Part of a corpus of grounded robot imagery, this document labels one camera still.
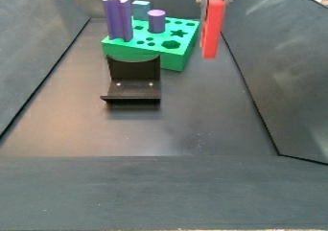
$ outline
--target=star-shaped hole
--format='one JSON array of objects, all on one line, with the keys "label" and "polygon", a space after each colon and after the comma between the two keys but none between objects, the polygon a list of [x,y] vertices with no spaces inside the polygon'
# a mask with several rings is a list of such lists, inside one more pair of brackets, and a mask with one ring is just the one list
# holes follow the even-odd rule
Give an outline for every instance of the star-shaped hole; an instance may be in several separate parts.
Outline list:
[{"label": "star-shaped hole", "polygon": [[171,35],[177,35],[179,37],[183,37],[185,34],[181,30],[171,31]]}]

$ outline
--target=green shape sorter block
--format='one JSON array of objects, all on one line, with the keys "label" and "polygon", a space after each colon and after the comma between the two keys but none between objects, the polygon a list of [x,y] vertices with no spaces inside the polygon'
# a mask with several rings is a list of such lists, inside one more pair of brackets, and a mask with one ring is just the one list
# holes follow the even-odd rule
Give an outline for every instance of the green shape sorter block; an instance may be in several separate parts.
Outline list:
[{"label": "green shape sorter block", "polygon": [[164,69],[181,71],[187,63],[199,22],[194,20],[164,19],[164,32],[151,34],[148,22],[133,20],[133,38],[125,42],[121,38],[101,41],[104,56],[111,55],[129,61],[141,61],[160,54],[160,66]]}]

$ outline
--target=black holder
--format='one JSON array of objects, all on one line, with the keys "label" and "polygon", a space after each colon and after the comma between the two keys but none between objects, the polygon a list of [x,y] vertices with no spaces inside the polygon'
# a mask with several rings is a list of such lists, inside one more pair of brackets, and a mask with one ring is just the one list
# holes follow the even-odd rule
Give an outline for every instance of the black holder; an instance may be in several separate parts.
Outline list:
[{"label": "black holder", "polygon": [[115,101],[157,102],[160,89],[160,56],[144,61],[124,61],[107,56],[111,83],[105,96],[100,98]]}]

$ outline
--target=purple rectangular peg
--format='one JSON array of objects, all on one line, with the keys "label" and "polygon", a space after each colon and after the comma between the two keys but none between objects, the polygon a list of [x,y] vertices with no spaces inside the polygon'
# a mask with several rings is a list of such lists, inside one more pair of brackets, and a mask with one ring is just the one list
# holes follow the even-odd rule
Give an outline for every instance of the purple rectangular peg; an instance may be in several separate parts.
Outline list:
[{"label": "purple rectangular peg", "polygon": [[133,38],[131,0],[102,0],[102,2],[108,37],[131,41]]},{"label": "purple rectangular peg", "polygon": [[152,34],[164,32],[164,11],[148,11],[148,32]]}]

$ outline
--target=red block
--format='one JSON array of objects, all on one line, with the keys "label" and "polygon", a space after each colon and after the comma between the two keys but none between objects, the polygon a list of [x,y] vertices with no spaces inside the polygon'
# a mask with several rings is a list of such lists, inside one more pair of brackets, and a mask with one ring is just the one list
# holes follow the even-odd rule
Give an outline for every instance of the red block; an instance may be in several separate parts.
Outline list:
[{"label": "red block", "polygon": [[218,52],[220,37],[220,28],[223,24],[223,0],[208,0],[207,14],[202,25],[199,47],[202,48],[202,57],[214,58]]}]

